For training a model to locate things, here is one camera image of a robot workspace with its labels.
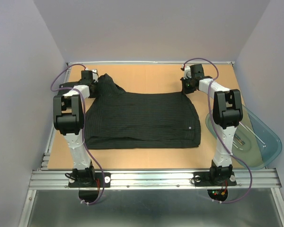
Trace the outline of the black pinstriped long sleeve shirt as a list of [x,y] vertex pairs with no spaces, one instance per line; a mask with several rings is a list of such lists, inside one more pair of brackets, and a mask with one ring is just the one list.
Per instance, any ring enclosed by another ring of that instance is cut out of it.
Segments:
[[84,114],[89,149],[195,148],[201,142],[196,109],[182,92],[126,92],[105,74]]

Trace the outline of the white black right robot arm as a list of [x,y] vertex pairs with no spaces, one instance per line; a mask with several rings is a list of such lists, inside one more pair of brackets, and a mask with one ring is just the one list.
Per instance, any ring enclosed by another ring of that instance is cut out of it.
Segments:
[[181,78],[184,94],[198,90],[207,94],[208,102],[213,100],[213,107],[209,107],[210,120],[217,137],[209,171],[194,173],[192,182],[197,187],[222,186],[224,183],[234,186],[236,179],[231,156],[234,135],[243,118],[240,91],[226,88],[210,76],[205,76],[202,64],[183,65],[181,70],[184,72]]

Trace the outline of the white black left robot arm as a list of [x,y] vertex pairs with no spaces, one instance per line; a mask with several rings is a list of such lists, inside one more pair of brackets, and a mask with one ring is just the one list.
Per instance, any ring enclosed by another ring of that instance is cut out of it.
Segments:
[[53,98],[53,124],[63,135],[71,152],[73,168],[65,176],[69,187],[99,187],[99,179],[85,148],[85,99],[93,98],[98,82],[98,70],[83,70],[81,79],[59,85]]

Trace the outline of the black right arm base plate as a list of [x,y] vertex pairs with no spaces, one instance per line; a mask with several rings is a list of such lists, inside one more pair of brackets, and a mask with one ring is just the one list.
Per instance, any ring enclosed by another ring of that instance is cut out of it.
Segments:
[[214,187],[214,186],[236,186],[237,182],[231,181],[231,175],[215,175],[209,171],[198,171],[193,173],[191,183],[196,187]]

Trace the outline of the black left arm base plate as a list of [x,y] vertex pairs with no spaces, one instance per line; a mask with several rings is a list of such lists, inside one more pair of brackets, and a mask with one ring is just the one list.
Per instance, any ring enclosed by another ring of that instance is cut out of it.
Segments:
[[75,177],[73,173],[66,173],[65,176],[69,180],[69,188],[109,188],[111,182],[111,173],[106,172],[104,172],[104,178],[101,172],[95,172],[94,176],[88,177]]

